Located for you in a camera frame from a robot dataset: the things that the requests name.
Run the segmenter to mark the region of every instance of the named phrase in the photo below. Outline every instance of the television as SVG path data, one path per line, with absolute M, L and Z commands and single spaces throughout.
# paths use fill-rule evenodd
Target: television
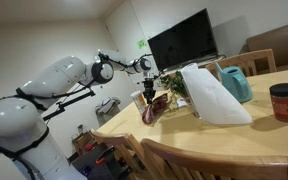
M 218 55 L 207 9 L 152 37 L 148 44 L 159 71 Z

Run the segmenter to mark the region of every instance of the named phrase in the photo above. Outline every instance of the white paper towel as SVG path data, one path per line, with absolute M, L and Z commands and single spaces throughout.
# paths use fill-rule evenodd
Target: white paper towel
M 185 66 L 181 73 L 191 101 L 202 120 L 212 124 L 250 124 L 250 114 L 205 68 Z

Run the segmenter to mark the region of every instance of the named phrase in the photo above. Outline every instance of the white wall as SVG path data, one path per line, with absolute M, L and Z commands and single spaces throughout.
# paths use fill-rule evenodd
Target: white wall
M 138 59 L 144 54 L 152 53 L 148 46 L 144 46 L 141 49 L 137 46 L 137 42 L 145 39 L 145 36 L 130 0 L 125 0 L 118 9 L 112 12 L 112 14 L 106 18 L 105 24 L 118 51 L 123 53 L 128 61 Z M 158 70 L 153 57 L 148 56 L 145 58 L 153 62 L 151 73 L 157 75 Z M 140 83 L 144 80 L 143 73 L 132 74 L 130 78 L 133 80 L 133 86 L 136 90 L 144 91 L 144 85 Z M 154 89 L 159 90 L 156 81 Z
M 99 21 L 0 25 L 0 97 L 15 94 L 16 88 L 68 55 L 75 55 L 87 64 L 98 48 L 116 49 L 104 24 Z M 123 72 L 116 72 L 113 80 L 102 88 L 92 89 L 96 96 L 69 106 L 49 123 L 50 132 L 67 157 L 73 153 L 71 137 L 78 133 L 79 124 L 86 129 L 99 127 L 94 107 L 102 99 L 118 97 L 121 99 L 119 107 L 123 109 L 132 101 L 129 95 L 134 91 L 129 77 Z M 54 106 L 43 115 L 55 109 Z
M 132 0 L 147 39 L 208 8 L 220 53 L 238 54 L 253 35 L 288 24 L 285 0 Z

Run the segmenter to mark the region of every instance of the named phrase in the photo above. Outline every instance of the brown jar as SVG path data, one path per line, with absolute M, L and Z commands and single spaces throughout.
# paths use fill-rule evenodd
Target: brown jar
M 270 94 L 275 118 L 288 122 L 288 83 L 271 86 Z

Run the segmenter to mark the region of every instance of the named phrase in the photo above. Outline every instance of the teal watering can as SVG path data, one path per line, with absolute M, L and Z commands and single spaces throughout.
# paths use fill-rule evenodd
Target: teal watering can
M 217 62 L 215 62 L 215 66 L 223 86 L 238 102 L 243 103 L 253 98 L 250 85 L 239 67 L 230 66 L 222 70 Z

